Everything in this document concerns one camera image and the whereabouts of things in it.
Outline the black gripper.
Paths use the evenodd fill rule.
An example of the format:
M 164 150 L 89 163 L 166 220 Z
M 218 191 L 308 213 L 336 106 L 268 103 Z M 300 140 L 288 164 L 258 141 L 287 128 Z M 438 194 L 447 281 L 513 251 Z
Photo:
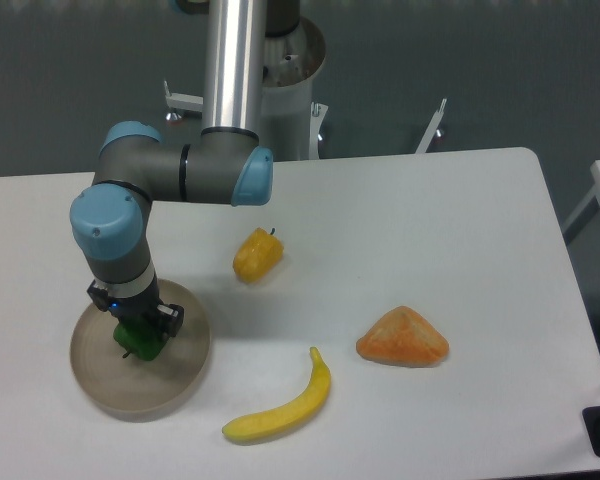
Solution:
M 152 282 L 137 295 L 123 298 L 114 296 L 110 289 L 93 281 L 87 294 L 98 310 L 108 311 L 121 322 L 143 320 L 156 330 L 162 342 L 175 338 L 184 322 L 185 311 L 181 305 L 161 303 L 157 282 Z

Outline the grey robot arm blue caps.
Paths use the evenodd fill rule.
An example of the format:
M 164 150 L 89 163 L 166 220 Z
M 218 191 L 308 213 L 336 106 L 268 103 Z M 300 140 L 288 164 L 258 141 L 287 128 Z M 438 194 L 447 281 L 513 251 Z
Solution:
M 271 197 L 273 155 L 258 128 L 266 38 L 300 23 L 297 1 L 212 1 L 208 7 L 200 143 L 170 150 L 140 122 L 110 129 L 92 185 L 70 223 L 94 280 L 92 303 L 157 340 L 177 335 L 184 309 L 160 298 L 146 238 L 155 201 L 260 206 Z

